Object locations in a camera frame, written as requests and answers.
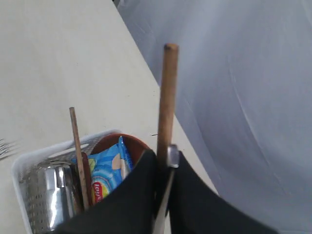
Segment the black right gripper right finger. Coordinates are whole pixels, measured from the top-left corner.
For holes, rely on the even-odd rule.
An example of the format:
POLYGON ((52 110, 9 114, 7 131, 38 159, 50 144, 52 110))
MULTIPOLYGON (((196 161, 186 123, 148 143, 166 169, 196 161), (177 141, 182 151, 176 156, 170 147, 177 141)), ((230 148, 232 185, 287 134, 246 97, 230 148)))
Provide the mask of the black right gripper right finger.
POLYGON ((244 214, 213 192, 183 154, 169 200, 173 234, 275 234, 277 231, 244 214))

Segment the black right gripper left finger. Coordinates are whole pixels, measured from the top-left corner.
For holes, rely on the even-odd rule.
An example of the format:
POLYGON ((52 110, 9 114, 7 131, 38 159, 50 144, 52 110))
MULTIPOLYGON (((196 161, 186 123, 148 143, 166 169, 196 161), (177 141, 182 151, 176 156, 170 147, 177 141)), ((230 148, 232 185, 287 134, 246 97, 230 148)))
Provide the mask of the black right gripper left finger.
POLYGON ((57 234, 150 234, 153 228, 156 155, 142 154, 135 168, 102 201, 55 229, 57 234))

